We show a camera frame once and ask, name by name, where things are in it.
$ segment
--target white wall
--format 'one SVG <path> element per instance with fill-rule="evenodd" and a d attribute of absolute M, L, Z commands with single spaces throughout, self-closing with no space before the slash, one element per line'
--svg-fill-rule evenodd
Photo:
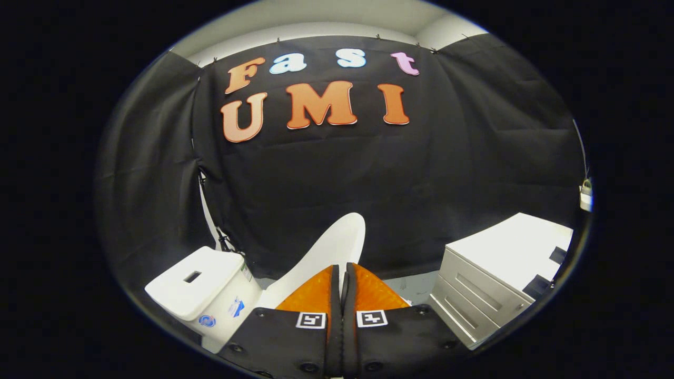
<path fill-rule="evenodd" d="M 488 31 L 477 24 L 473 24 L 456 14 L 448 14 L 428 25 L 415 38 L 423 47 L 440 50 L 466 37 L 484 33 L 488 33 Z"/>
<path fill-rule="evenodd" d="M 415 45 L 417 40 L 407 34 L 378 28 L 375 26 L 351 24 L 346 22 L 303 22 L 300 24 L 283 25 L 265 30 L 258 30 L 222 41 L 207 49 L 204 49 L 187 59 L 194 64 L 203 67 L 213 63 L 213 58 L 218 59 L 251 49 L 256 46 L 266 45 L 276 42 L 277 38 L 281 40 L 290 40 L 294 38 L 314 37 L 314 36 L 366 36 L 379 37 L 387 40 L 397 40 L 400 42 Z"/>

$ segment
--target rectangular slot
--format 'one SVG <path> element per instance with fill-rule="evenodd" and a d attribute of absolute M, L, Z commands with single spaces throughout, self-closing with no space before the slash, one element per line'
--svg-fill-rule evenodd
<path fill-rule="evenodd" d="M 462 310 L 455 308 L 452 305 L 452 303 L 450 303 L 449 296 L 445 296 L 445 303 L 447 303 L 448 306 L 450 306 L 459 316 L 461 316 L 461 318 L 463 318 L 464 321 L 468 323 L 468 325 L 470 325 L 473 329 L 477 329 L 478 324 L 472 318 L 468 317 L 466 312 L 463 312 Z"/>
<path fill-rule="evenodd" d="M 188 283 L 192 283 L 201 273 L 199 271 L 192 272 L 187 278 L 183 279 Z"/>
<path fill-rule="evenodd" d="M 470 292 L 474 293 L 477 297 L 482 299 L 485 303 L 487 303 L 487 305 L 492 307 L 495 311 L 498 311 L 503 307 L 503 304 L 499 303 L 493 297 L 489 296 L 486 292 L 479 289 L 479 287 L 473 284 L 473 282 L 466 279 L 465 276 L 457 273 L 456 280 L 459 283 L 463 284 Z"/>

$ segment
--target floor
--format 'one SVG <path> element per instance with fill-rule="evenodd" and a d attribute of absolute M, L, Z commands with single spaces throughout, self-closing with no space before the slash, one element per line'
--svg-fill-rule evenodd
<path fill-rule="evenodd" d="M 403 299 L 409 300 L 412 302 L 412 305 L 425 303 L 433 285 L 435 284 L 435 278 L 437 276 L 437 271 L 426 272 L 425 274 L 403 276 L 400 278 L 393 278 L 385 280 L 387 286 L 391 287 L 397 294 L 399 294 Z M 262 289 L 266 289 L 275 282 L 274 279 L 256 279 Z"/>

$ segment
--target white container lid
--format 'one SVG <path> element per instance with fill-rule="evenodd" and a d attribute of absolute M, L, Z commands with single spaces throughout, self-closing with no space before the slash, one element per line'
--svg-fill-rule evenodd
<path fill-rule="evenodd" d="M 573 229 L 518 213 L 447 247 L 522 291 L 536 275 L 551 281 L 559 263 L 550 255 L 569 248 Z"/>
<path fill-rule="evenodd" d="M 145 291 L 166 311 L 191 321 L 211 304 L 243 263 L 239 254 L 204 246 L 156 277 Z"/>

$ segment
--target orange letter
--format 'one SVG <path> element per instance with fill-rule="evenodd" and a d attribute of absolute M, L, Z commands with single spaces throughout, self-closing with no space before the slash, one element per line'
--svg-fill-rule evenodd
<path fill-rule="evenodd" d="M 410 118 L 405 115 L 402 108 L 402 98 L 400 94 L 403 89 L 394 84 L 380 84 L 377 86 L 384 93 L 384 102 L 386 103 L 386 116 L 384 122 L 392 125 L 406 125 L 410 123 Z"/>
<path fill-rule="evenodd" d="M 260 92 L 246 100 L 251 105 L 251 124 L 245 129 L 239 128 L 241 101 L 233 101 L 220 108 L 220 112 L 222 112 L 222 132 L 229 142 L 248 141 L 259 133 L 262 129 L 262 101 L 266 97 L 267 92 Z"/>
<path fill-rule="evenodd" d="M 328 84 L 323 96 L 318 96 L 313 88 L 306 84 L 293 84 L 286 88 L 293 102 L 293 118 L 288 121 L 289 129 L 302 129 L 309 126 L 309 119 L 304 117 L 304 110 L 309 112 L 316 125 L 321 125 L 330 109 L 328 123 L 330 125 L 350 125 L 358 119 L 351 112 L 349 90 L 350 82 L 336 81 Z"/>
<path fill-rule="evenodd" d="M 250 80 L 246 76 L 252 78 L 257 73 L 257 65 L 264 63 L 264 58 L 253 59 L 242 65 L 238 65 L 227 71 L 229 74 L 229 87 L 224 91 L 225 94 L 230 94 L 236 90 L 240 90 L 250 84 Z"/>

